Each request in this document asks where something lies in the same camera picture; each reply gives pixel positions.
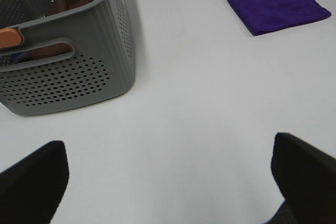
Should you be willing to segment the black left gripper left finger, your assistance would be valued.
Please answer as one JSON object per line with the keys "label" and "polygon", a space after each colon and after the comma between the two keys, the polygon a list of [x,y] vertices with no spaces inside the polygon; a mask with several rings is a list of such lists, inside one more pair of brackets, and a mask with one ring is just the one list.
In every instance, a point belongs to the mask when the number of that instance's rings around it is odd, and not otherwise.
{"label": "black left gripper left finger", "polygon": [[1,223],[51,223],[68,181],[64,142],[35,150],[1,172]]}

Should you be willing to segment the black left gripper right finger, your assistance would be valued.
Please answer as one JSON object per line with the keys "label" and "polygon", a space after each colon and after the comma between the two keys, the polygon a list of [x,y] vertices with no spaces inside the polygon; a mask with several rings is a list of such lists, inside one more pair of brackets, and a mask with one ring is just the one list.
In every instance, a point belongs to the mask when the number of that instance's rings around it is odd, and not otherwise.
{"label": "black left gripper right finger", "polygon": [[279,217],[335,223],[335,158],[292,134],[277,133],[271,172],[285,200]]}

